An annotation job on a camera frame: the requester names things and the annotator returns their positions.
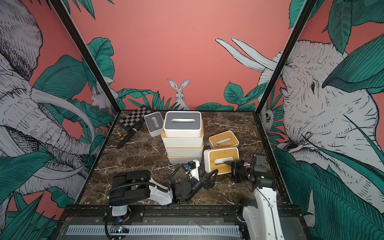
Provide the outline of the yellow lid tissue box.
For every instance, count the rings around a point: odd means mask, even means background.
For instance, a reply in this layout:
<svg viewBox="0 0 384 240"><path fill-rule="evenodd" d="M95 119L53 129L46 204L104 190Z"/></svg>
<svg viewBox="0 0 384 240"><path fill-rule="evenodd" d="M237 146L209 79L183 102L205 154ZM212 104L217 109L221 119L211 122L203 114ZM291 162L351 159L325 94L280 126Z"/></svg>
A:
<svg viewBox="0 0 384 240"><path fill-rule="evenodd" d="M202 161L203 156L197 156L197 157L168 157L168 160L170 164L187 164L190 161L198 160L199 162Z"/></svg>

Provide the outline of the small bamboo lid tissue box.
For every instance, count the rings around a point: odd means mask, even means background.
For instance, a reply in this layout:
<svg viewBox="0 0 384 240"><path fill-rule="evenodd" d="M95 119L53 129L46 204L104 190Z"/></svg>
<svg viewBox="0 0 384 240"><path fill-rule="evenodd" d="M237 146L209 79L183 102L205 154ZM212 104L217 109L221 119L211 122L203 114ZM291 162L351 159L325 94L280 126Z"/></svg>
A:
<svg viewBox="0 0 384 240"><path fill-rule="evenodd" d="M232 131L226 131L209 137L209 146L211 149L237 148L239 140Z"/></svg>

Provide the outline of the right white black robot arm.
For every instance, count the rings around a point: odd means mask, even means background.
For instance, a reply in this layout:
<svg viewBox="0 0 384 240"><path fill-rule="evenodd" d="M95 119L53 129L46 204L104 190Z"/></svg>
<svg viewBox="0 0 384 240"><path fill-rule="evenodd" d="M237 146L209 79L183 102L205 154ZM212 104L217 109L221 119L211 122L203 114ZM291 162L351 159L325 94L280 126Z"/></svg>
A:
<svg viewBox="0 0 384 240"><path fill-rule="evenodd" d="M277 192L274 180L266 176L266 168L253 160L246 164L242 160L227 161L231 167L232 181L249 182L257 205L243 207L242 216L251 240L283 240L284 234L278 213Z"/></svg>

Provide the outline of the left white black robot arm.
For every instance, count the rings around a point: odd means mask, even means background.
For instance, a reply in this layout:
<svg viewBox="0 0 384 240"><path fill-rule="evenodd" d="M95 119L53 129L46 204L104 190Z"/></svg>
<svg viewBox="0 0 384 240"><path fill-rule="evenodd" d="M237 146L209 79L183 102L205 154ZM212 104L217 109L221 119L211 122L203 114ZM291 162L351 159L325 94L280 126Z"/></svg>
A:
<svg viewBox="0 0 384 240"><path fill-rule="evenodd" d="M112 187L107 190L107 219L123 223L130 219L130 204L149 199L161 206L189 202L202 188L215 185L219 171L199 172L200 162L193 160L186 166L178 164L163 186L151 177L148 170L124 172L114 175Z"/></svg>

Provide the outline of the large bamboo lid tissue box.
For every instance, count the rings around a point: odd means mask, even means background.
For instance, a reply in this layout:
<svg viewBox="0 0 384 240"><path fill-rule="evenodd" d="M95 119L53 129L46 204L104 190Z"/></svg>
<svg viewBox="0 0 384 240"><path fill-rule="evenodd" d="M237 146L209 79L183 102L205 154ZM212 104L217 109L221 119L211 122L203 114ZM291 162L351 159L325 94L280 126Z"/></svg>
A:
<svg viewBox="0 0 384 240"><path fill-rule="evenodd" d="M200 148L165 148L168 157L200 157L203 155L204 147Z"/></svg>

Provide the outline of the edge bamboo tissue box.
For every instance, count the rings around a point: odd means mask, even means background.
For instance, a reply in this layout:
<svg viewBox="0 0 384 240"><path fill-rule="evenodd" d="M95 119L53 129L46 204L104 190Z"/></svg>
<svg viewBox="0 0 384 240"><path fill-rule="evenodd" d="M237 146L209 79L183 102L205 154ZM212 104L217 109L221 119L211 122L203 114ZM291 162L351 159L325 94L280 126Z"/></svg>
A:
<svg viewBox="0 0 384 240"><path fill-rule="evenodd" d="M204 165L206 173L218 170L218 175L231 173L231 167L225 162L239 160L238 148L209 149L204 151Z"/></svg>

